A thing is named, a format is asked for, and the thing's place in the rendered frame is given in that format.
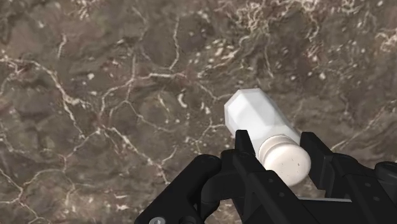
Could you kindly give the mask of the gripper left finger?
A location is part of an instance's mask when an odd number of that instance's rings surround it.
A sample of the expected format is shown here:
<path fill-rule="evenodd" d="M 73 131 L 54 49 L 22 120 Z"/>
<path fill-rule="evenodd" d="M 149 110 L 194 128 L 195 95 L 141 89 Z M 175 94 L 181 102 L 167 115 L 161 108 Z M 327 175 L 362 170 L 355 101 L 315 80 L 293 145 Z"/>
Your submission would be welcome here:
<path fill-rule="evenodd" d="M 204 224 L 225 199 L 233 199 L 242 221 L 263 208 L 260 224 L 310 224 L 310 213 L 274 171 L 255 158 L 247 131 L 221 157 L 195 157 L 134 224 Z"/>

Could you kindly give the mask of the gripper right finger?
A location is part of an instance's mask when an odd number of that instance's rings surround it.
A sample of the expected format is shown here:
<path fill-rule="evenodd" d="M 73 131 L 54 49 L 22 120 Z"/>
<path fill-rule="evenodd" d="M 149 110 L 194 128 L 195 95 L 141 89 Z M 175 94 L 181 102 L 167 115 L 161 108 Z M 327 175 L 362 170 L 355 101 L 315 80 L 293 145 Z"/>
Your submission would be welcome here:
<path fill-rule="evenodd" d="M 396 162 L 368 168 L 312 132 L 302 133 L 300 146 L 311 159 L 310 179 L 325 191 L 324 199 L 303 203 L 320 224 L 397 224 Z"/>

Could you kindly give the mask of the white salt shaker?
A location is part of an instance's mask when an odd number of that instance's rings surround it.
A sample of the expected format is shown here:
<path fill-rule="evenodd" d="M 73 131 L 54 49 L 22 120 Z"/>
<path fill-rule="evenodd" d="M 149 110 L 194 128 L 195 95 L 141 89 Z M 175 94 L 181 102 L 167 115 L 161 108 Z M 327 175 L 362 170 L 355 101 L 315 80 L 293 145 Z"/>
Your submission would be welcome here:
<path fill-rule="evenodd" d="M 265 92 L 259 88 L 238 90 L 224 110 L 230 133 L 248 132 L 254 155 L 266 170 L 276 172 L 287 186 L 295 186 L 308 176 L 311 160 L 300 146 L 301 133 Z"/>

